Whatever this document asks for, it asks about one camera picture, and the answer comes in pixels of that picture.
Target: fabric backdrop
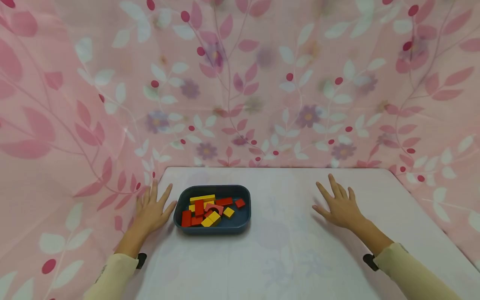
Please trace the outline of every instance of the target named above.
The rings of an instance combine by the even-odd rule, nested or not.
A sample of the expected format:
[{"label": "fabric backdrop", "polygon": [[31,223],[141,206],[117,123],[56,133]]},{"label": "fabric backdrop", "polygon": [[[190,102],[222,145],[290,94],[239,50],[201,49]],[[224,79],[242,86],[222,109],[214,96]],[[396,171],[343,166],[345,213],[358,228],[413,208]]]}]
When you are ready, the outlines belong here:
[{"label": "fabric backdrop", "polygon": [[477,1],[1,2],[0,299],[80,298],[168,166],[386,168],[480,268]]}]

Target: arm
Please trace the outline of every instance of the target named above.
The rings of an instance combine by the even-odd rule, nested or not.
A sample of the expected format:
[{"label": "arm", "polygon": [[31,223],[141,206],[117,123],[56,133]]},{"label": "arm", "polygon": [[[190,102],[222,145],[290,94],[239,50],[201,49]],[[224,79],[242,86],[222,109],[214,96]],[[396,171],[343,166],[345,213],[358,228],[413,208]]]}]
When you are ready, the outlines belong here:
[{"label": "arm", "polygon": [[332,174],[328,178],[333,197],[319,182],[317,187],[327,201],[330,212],[320,205],[313,205],[312,208],[330,223],[352,231],[370,249],[376,257],[374,262],[398,285],[407,299],[460,300],[435,274],[361,214],[351,188],[348,188],[347,195]]},{"label": "arm", "polygon": [[152,192],[145,190],[143,198],[137,198],[136,215],[121,239],[115,254],[109,257],[100,276],[86,292],[84,300],[118,300],[121,298],[128,280],[133,275],[142,245],[150,233],[162,227],[173,212],[176,201],[170,203],[165,212],[163,207],[170,195],[170,184],[157,202],[158,182],[154,180]]}]

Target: table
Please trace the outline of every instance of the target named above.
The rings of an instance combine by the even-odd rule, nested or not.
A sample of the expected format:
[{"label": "table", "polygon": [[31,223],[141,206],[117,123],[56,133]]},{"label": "table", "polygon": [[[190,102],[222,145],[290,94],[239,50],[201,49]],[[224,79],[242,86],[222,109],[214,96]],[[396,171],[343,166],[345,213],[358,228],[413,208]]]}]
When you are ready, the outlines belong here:
[{"label": "table", "polygon": [[312,210],[326,204],[315,182],[330,190],[328,173],[352,187],[363,214],[462,299],[478,299],[480,273],[389,171],[322,168],[167,168],[158,190],[173,183],[169,202],[193,185],[245,186],[251,223],[241,235],[212,237],[186,236],[170,223],[152,237],[155,249],[125,299],[405,299],[362,261],[369,251],[351,232]]}]

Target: sleeve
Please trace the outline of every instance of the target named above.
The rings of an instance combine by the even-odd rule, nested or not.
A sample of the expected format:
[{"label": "sleeve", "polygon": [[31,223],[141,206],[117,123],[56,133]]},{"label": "sleeve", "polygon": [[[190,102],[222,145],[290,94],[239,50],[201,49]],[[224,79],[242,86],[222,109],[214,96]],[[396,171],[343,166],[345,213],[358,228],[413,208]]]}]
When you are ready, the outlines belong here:
[{"label": "sleeve", "polygon": [[119,300],[125,286],[133,275],[138,260],[117,253],[110,256],[100,276],[85,293],[84,300]]},{"label": "sleeve", "polygon": [[408,300],[461,300],[399,243],[385,248],[373,261],[398,285]]}]

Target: right hand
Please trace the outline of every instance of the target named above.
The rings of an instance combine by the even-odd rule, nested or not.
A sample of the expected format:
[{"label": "right hand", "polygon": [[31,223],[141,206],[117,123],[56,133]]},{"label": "right hand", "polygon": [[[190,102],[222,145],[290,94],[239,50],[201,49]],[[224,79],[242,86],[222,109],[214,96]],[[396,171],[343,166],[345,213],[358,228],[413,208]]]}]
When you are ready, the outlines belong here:
[{"label": "right hand", "polygon": [[333,197],[321,183],[317,182],[317,187],[327,201],[330,212],[321,205],[312,205],[312,208],[321,214],[328,222],[353,230],[356,226],[367,220],[357,206],[355,193],[353,189],[349,187],[347,195],[345,189],[335,181],[332,174],[328,174],[328,179],[330,180],[330,186],[334,194]]}]

